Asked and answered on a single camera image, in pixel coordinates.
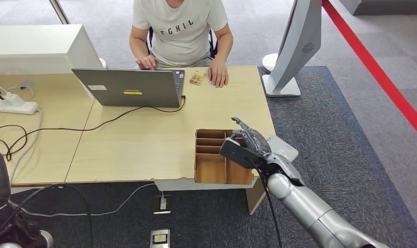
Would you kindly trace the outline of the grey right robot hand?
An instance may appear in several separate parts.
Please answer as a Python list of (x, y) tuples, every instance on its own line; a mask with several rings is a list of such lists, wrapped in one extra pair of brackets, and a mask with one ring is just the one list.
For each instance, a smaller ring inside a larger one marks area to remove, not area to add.
[(236, 137), (242, 137), (246, 143), (246, 147), (249, 150), (263, 157), (272, 152), (269, 143), (261, 133), (255, 129), (250, 128), (238, 117), (232, 117), (231, 120), (241, 127), (241, 130), (233, 131), (233, 134), (230, 137), (231, 139), (234, 140)]

